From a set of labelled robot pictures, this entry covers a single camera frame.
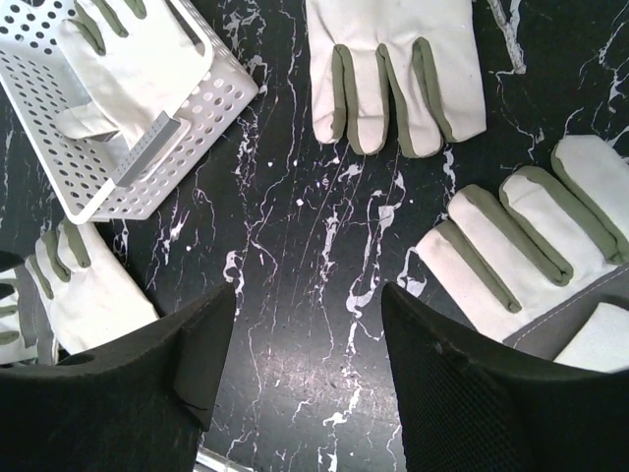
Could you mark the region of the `white glove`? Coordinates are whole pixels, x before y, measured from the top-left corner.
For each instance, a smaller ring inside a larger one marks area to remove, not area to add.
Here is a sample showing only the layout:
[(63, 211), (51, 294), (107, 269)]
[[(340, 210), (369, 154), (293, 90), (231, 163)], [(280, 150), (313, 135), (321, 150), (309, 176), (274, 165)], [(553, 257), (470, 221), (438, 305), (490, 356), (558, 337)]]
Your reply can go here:
[(470, 1), (308, 1), (315, 138), (384, 146), (389, 121), (406, 157), (486, 130)]
[(35, 243), (26, 269), (54, 339), (74, 355), (159, 319), (91, 223), (63, 219)]

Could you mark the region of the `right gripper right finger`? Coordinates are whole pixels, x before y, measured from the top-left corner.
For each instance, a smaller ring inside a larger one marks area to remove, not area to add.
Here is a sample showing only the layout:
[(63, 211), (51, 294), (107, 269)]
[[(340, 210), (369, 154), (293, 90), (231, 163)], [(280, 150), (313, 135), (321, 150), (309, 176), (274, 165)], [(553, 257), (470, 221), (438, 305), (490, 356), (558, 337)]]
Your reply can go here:
[(381, 315), (410, 471), (624, 471), (628, 375), (495, 342), (395, 283)]

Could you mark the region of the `white perforated storage basket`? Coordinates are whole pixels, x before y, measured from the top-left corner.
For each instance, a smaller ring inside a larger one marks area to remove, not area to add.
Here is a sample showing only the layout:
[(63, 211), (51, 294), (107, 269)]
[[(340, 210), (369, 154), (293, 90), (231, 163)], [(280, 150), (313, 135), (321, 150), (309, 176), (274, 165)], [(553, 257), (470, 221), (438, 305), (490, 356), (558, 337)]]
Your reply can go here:
[(66, 216), (75, 224), (148, 218), (237, 120), (258, 88), (190, 1), (169, 4), (208, 66), (178, 111), (162, 109), (134, 148), (121, 137), (72, 140), (55, 117), (89, 101), (59, 49), (71, 1), (1, 4), (1, 84)]

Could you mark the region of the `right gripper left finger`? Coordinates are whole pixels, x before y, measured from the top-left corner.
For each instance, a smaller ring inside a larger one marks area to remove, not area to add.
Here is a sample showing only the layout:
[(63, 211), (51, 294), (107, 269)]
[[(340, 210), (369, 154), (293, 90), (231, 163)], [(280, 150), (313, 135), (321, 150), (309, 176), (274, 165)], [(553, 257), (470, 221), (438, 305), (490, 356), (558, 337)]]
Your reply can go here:
[(224, 283), (55, 366), (2, 370), (2, 470), (193, 470), (235, 310), (235, 288)]

